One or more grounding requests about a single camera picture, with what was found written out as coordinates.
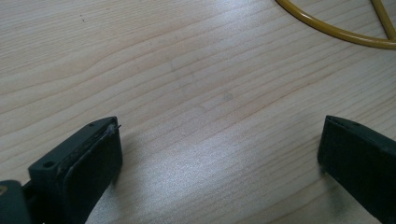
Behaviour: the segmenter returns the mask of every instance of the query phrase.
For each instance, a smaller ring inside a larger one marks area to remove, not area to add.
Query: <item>black plastic object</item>
[[[357,122],[328,116],[318,162],[382,223],[396,223],[396,142]]]
[[[86,125],[29,167],[31,181],[23,193],[32,222],[85,223],[121,165],[117,118]],[[4,212],[12,205],[6,201],[0,195],[0,204],[5,204],[0,217],[9,215]]]
[[[0,224],[3,223],[32,223],[21,184],[15,180],[0,182]]]

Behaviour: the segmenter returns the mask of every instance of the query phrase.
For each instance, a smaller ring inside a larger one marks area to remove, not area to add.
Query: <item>table surface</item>
[[[385,37],[370,1],[293,2]],[[2,1],[0,179],[117,116],[123,167],[88,223],[377,223],[317,152],[326,115],[396,139],[395,61],[275,1]]]

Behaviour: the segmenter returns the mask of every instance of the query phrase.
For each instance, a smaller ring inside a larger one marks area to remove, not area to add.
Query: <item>yellow cable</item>
[[[378,18],[384,27],[385,33],[387,33],[388,39],[396,40],[395,28],[393,27],[392,21],[390,20],[384,5],[382,5],[381,0],[372,0],[372,3],[375,8],[376,15],[378,15]]]
[[[307,25],[327,35],[332,35],[334,37],[368,47],[374,47],[380,49],[396,49],[396,41],[394,40],[380,39],[380,38],[370,37],[367,35],[354,34],[316,19],[315,17],[309,15],[308,13],[300,10],[289,0],[276,0],[276,1],[295,18],[299,19],[300,21],[303,21]]]

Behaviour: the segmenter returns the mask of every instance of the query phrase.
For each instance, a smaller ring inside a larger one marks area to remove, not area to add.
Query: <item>screw hole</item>
[[[50,167],[52,167],[53,165],[55,165],[55,162],[53,162],[53,161],[47,161],[47,162],[45,162],[45,163],[43,164],[43,166],[44,166],[45,168],[50,168]]]

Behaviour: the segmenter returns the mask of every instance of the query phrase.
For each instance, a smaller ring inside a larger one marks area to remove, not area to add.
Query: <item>wooden table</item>
[[[293,2],[385,37],[369,1]],[[316,156],[326,115],[396,139],[395,97],[395,50],[275,1],[0,3],[0,179],[26,183],[90,121],[122,124],[119,180],[88,223],[377,223]]]

